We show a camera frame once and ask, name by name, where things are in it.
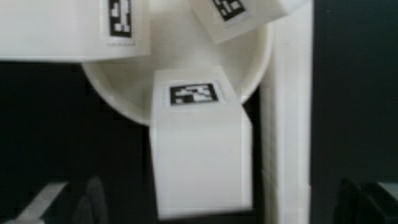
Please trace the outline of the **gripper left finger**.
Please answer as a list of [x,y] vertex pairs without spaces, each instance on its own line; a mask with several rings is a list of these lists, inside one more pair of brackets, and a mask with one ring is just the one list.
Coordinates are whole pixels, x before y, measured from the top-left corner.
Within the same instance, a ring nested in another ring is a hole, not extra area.
[[110,224],[99,177],[76,182],[50,182],[11,224]]

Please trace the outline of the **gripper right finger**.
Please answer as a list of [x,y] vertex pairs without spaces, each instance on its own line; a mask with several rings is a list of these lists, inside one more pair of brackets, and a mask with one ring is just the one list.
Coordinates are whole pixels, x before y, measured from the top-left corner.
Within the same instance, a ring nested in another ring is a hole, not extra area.
[[398,224],[398,182],[341,180],[332,224]]

